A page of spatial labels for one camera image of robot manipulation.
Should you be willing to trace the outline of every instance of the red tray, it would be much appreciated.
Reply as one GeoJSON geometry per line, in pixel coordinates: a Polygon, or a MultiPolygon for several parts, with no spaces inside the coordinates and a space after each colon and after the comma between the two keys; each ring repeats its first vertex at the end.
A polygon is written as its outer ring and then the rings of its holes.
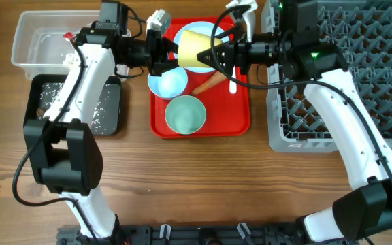
{"type": "MultiPolygon", "coordinates": [[[[207,18],[175,18],[172,20],[169,29],[164,35],[170,40],[175,38],[175,34],[187,24],[196,21],[207,21],[215,23],[217,17],[207,18]]],[[[220,28],[228,30],[234,26],[230,17],[221,22],[220,28]]],[[[203,84],[215,71],[210,73],[193,73],[187,71],[189,83],[182,95],[190,95],[193,89],[203,84]]],[[[236,70],[237,79],[247,82],[247,77],[236,70]]],[[[165,110],[170,101],[166,101],[150,93],[150,128],[163,139],[190,138],[190,137],[216,137],[234,136],[245,133],[250,126],[249,95],[248,89],[243,86],[237,87],[237,92],[229,92],[229,80],[225,80],[219,85],[211,88],[198,96],[207,110],[205,125],[196,133],[191,135],[180,135],[173,132],[166,123],[165,110]]]]}

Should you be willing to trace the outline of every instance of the white plastic bin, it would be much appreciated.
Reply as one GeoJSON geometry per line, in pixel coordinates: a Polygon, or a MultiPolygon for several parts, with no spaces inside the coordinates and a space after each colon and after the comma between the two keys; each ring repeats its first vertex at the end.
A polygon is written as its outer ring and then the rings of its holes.
{"type": "MultiPolygon", "coordinates": [[[[69,66],[63,61],[75,50],[63,35],[78,33],[98,19],[99,10],[23,12],[13,41],[13,65],[23,68],[30,80],[39,74],[68,74],[69,66]]],[[[120,74],[127,72],[126,67],[119,67],[120,74]]]]}

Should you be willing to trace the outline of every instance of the green bowl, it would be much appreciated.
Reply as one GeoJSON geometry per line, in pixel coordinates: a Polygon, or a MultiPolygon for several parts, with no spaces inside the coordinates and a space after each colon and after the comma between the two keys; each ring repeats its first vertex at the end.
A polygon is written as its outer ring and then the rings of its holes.
{"type": "Polygon", "coordinates": [[[202,128],[207,111],[196,97],[184,95],[170,101],[166,107],[165,117],[171,130],[182,135],[190,135],[202,128]]]}

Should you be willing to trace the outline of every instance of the metal grid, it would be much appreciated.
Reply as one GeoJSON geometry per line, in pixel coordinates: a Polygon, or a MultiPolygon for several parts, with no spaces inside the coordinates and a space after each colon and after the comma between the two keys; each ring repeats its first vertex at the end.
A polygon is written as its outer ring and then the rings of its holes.
{"type": "MultiPolygon", "coordinates": [[[[392,1],[376,1],[369,10],[318,11],[321,41],[334,43],[349,63],[359,95],[380,132],[392,139],[392,1]]],[[[278,10],[274,10],[275,27],[278,10]]],[[[284,136],[299,141],[330,139],[314,107],[297,88],[280,89],[284,136]]]]}

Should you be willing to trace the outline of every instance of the wood grain surface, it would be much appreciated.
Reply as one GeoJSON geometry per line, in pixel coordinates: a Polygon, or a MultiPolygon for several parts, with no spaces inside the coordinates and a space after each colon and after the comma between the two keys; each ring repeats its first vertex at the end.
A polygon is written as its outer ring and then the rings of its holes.
{"type": "MultiPolygon", "coordinates": [[[[146,19],[164,8],[173,17],[218,16],[228,0],[131,0],[146,19]]],[[[264,1],[259,1],[260,16],[264,1]]],[[[12,197],[14,170],[25,153],[22,122],[31,82],[10,62],[20,14],[26,10],[98,10],[99,0],[0,0],[0,244],[55,244],[56,229],[74,226],[65,203],[28,208],[12,197]]],[[[137,25],[131,22],[132,32],[137,25]]],[[[265,72],[259,74],[266,78],[265,72]]],[[[255,67],[250,71],[255,83],[255,67]]],[[[98,137],[104,159],[103,192],[123,224],[236,224],[294,221],[332,205],[350,191],[339,153],[281,154],[268,144],[265,96],[250,91],[252,124],[239,137],[162,140],[149,127],[146,76],[124,85],[125,125],[98,137]]],[[[53,198],[26,164],[20,194],[53,198]]],[[[392,244],[392,230],[371,237],[392,244]]]]}

